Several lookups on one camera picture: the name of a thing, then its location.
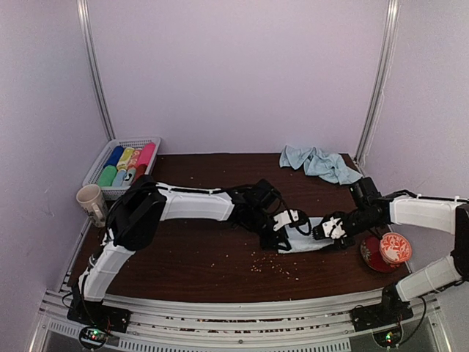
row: ceramic cup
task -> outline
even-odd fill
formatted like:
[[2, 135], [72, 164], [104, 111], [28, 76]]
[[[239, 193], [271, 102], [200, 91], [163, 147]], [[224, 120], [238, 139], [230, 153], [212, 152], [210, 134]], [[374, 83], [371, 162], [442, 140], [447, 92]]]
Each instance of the ceramic cup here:
[[106, 225], [108, 207], [104, 201], [103, 192], [98, 185], [82, 187], [76, 194], [76, 201], [85, 210], [85, 213], [96, 227]]

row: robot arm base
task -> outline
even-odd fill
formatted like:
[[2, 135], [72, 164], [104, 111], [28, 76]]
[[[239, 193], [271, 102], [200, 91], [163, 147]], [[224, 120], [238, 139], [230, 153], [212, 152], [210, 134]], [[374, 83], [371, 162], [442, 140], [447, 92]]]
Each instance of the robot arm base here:
[[413, 317], [409, 302], [401, 301], [396, 285], [383, 289], [381, 303], [366, 307], [357, 306], [350, 314], [356, 332], [380, 328]]
[[104, 306], [102, 301], [83, 301], [77, 282], [72, 286], [72, 293], [73, 300], [72, 306], [68, 309], [68, 320], [95, 326], [101, 331], [127, 332], [130, 320], [129, 310]]

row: wooden table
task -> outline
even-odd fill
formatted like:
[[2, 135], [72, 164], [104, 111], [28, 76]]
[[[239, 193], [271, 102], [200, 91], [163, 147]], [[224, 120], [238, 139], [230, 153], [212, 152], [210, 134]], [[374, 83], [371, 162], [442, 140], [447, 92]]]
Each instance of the wooden table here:
[[[278, 154], [165, 155], [156, 181], [188, 187], [230, 187], [269, 180], [288, 205], [310, 216], [355, 208], [348, 187], [278, 167]], [[349, 166], [348, 155], [344, 159]], [[356, 237], [357, 243], [367, 236]], [[99, 246], [92, 228], [70, 282]], [[380, 274], [366, 266], [358, 244], [343, 252], [276, 254], [261, 251], [259, 238], [243, 228], [210, 220], [163, 221], [152, 244], [124, 265], [108, 293], [187, 302], [260, 302], [317, 298], [373, 290], [408, 274], [405, 266]]]

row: basket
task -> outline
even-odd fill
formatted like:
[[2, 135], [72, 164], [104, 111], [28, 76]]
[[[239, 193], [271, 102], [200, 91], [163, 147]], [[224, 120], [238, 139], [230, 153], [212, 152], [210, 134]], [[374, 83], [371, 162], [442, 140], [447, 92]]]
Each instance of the basket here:
[[[155, 151], [153, 152], [153, 155], [149, 162], [147, 170], [145, 171], [145, 174], [148, 175], [153, 170], [153, 166], [155, 165], [156, 152], [158, 151], [158, 148], [160, 147], [161, 138], [159, 137], [136, 137], [136, 138], [129, 138], [129, 139], [113, 139], [109, 141], [108, 144], [106, 144], [103, 151], [99, 154], [96, 161], [93, 163], [93, 166], [88, 171], [88, 174], [86, 175], [83, 181], [83, 186], [89, 185], [90, 183], [97, 183], [97, 180], [100, 178], [101, 172], [103, 171], [104, 164], [109, 159], [109, 156], [111, 156], [111, 153], [114, 150], [114, 148], [117, 147], [118, 145], [122, 145], [124, 148], [132, 147], [135, 149], [142, 149], [145, 145], [151, 142], [155, 143], [156, 148], [155, 148]], [[127, 187], [101, 187], [101, 191], [103, 192], [103, 196], [105, 200], [116, 200], [117, 198], [122, 196], [125, 193], [125, 191], [127, 191], [128, 189], [129, 189], [129, 186]]]

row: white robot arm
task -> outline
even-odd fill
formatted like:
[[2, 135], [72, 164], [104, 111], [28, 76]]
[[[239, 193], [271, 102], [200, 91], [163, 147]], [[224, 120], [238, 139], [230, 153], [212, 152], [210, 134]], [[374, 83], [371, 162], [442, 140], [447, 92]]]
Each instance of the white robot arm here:
[[315, 239], [344, 240], [385, 224], [409, 224], [455, 235], [450, 255], [385, 287], [381, 304], [354, 309], [355, 330], [395, 323], [400, 316], [411, 318], [411, 299], [469, 279], [469, 201], [422, 197], [405, 190], [382, 197], [369, 177], [351, 185], [350, 191], [358, 209], [326, 216], [313, 229]]
[[[269, 212], [274, 202], [286, 210]], [[67, 317], [125, 332], [130, 313], [103, 306], [104, 296], [124, 263], [149, 246], [159, 222], [169, 219], [230, 221], [257, 233], [263, 249], [291, 249], [286, 225], [303, 235], [312, 232], [306, 214], [288, 209], [280, 193], [266, 180], [233, 188], [199, 189], [156, 183], [150, 176], [142, 176], [111, 207], [106, 236], [72, 286], [73, 300]], [[303, 224], [309, 225], [307, 231], [300, 228]]]

